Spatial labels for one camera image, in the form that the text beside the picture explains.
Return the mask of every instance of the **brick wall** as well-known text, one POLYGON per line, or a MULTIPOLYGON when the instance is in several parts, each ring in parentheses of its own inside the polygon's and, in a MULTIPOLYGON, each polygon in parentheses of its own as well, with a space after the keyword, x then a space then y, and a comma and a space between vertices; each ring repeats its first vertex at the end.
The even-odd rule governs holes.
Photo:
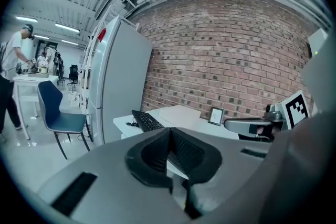
POLYGON ((142 110, 182 104, 208 119, 262 116, 304 91, 300 70, 317 27, 271 0, 171 0, 131 18, 154 44, 142 110))

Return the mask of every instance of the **black pants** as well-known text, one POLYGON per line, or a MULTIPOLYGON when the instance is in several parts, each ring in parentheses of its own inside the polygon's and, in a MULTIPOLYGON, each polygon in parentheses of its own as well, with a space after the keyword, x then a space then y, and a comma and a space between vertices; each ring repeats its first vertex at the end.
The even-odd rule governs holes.
POLYGON ((16 103, 13 99, 13 89, 14 82, 10 82, 0 75, 0 133, 4 128, 6 110, 14 126, 19 127, 21 125, 16 103))

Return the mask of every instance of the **white table leg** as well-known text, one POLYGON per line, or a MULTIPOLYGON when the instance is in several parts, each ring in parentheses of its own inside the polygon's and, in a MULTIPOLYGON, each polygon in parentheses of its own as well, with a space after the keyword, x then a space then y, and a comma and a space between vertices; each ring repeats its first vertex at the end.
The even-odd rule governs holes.
POLYGON ((36 102, 34 102, 33 109, 34 109, 34 116, 37 118, 38 115, 37 115, 36 102))
POLYGON ((15 95, 17 112, 19 114, 19 118, 20 118, 20 121, 21 121, 22 130, 23 130, 27 140, 30 140, 30 137, 27 133, 26 124, 25 124, 25 122, 23 120, 23 117, 22 117, 21 103, 20 103, 20 97, 19 97, 19 85, 15 82, 14 82, 14 95, 15 95))

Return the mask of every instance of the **ceiling beam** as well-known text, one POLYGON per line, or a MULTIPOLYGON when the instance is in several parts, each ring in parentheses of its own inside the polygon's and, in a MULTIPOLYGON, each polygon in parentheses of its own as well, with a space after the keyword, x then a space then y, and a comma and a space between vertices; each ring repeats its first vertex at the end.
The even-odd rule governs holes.
POLYGON ((70 10, 74 10, 75 12, 81 13, 81 14, 86 14, 88 17, 94 17, 95 12, 81 6, 80 4, 74 3, 69 0, 34 0, 34 1, 43 1, 47 3, 52 3, 57 6, 61 6, 70 10))

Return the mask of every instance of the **white t-shirt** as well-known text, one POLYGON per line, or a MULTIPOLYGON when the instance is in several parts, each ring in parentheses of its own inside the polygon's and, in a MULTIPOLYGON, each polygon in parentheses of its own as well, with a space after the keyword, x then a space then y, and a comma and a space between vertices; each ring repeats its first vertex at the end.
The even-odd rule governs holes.
POLYGON ((37 58, 37 62, 38 62, 38 66, 40 67, 42 63, 46 62, 47 61, 47 57, 44 57, 42 55, 40 55, 38 58, 37 58))
POLYGON ((54 72, 54 58, 55 58, 55 50, 51 49, 50 47, 47 49, 47 57, 50 56, 50 61, 49 61, 49 73, 54 72))
POLYGON ((15 32, 10 38, 6 51, 4 54, 4 58, 2 61, 2 69, 3 72, 1 75, 10 81, 17 76, 16 73, 16 65, 18 62, 18 58, 15 54, 14 48, 21 48, 22 45, 22 36, 20 32, 15 32))

